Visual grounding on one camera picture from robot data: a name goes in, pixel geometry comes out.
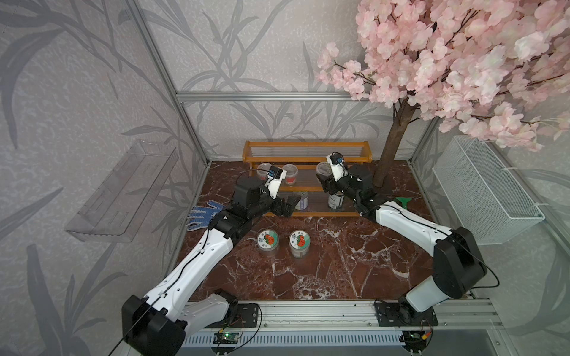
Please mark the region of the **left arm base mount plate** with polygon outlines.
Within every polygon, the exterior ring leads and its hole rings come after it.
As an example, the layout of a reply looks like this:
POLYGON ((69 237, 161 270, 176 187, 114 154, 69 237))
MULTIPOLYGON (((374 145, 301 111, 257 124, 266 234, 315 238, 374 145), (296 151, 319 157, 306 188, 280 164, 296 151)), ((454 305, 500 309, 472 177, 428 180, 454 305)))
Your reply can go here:
POLYGON ((238 303, 229 308, 226 317, 219 323, 220 329, 232 327, 255 328, 261 325, 262 311, 257 303, 238 303))

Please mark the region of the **clear jar red label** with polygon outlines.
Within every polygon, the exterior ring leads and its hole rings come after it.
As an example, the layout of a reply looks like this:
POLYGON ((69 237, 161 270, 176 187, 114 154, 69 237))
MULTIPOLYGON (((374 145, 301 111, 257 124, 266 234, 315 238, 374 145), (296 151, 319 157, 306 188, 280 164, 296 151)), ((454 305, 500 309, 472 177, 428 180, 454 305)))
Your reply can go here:
POLYGON ((325 178, 332 177, 333 174, 330 164, 328 162, 320 162, 319 164, 317 164, 316 174, 317 177, 325 177, 325 178))
POLYGON ((298 178, 298 167, 294 164, 286 164, 283 166, 286 173, 285 183, 287 185, 294 185, 298 178))

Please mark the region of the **tomato label seed jar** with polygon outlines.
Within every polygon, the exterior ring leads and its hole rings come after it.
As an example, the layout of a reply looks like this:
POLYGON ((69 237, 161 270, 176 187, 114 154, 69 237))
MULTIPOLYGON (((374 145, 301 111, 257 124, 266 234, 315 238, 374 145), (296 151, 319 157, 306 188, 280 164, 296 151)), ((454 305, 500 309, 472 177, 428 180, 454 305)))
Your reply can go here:
POLYGON ((275 230, 261 231, 256 238, 258 249, 266 254, 274 254, 279 247, 279 237, 275 230))
POLYGON ((310 235, 306 231, 297 230, 289 236, 289 248, 294 258, 303 258, 310 250, 310 235))

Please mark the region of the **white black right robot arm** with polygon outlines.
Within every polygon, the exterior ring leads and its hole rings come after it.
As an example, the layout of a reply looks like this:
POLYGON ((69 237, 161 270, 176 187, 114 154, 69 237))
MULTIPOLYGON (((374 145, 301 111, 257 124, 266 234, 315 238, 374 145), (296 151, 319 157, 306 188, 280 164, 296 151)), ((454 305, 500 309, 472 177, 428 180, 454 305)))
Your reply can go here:
POLYGON ((317 173, 328 194, 342 193, 359 215, 415 243, 433 258, 432 276, 413 287, 399 301, 409 315, 426 312, 447 299, 460 299, 488 273, 473 234, 448 228, 404 209, 375 190, 364 166, 331 165, 331 174, 317 173))

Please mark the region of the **clear jar black label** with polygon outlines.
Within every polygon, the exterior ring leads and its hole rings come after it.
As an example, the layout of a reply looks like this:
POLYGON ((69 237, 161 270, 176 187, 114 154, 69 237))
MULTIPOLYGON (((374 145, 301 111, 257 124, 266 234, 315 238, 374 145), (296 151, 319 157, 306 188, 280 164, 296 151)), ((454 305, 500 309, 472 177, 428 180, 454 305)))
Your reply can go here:
POLYGON ((271 166, 272 165, 270 163, 261 163, 256 169, 257 177, 262 181, 266 181, 271 166))

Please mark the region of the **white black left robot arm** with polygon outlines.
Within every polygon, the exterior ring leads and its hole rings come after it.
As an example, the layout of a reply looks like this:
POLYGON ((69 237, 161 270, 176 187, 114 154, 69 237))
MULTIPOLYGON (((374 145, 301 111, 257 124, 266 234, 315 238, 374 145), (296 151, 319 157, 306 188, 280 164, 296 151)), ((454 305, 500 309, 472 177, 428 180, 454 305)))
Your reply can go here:
POLYGON ((251 230, 255 219, 271 212, 291 217, 293 197, 278 196, 286 172, 273 166, 265 180, 239 177, 228 206, 206 223, 197 245, 144 297, 130 296, 122 307, 122 341, 140 355, 176 355, 186 338, 227 316, 231 298, 214 293, 185 310, 189 298, 213 268, 251 230))

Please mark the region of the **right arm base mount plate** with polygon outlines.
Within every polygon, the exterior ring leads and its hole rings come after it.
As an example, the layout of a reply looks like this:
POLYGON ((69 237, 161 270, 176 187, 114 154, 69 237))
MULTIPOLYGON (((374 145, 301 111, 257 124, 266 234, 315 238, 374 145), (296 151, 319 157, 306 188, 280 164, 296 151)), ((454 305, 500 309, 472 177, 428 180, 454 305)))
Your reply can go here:
POLYGON ((379 326, 438 326, 433 308, 426 311, 416 311, 407 301, 387 302, 375 300, 373 304, 379 326))

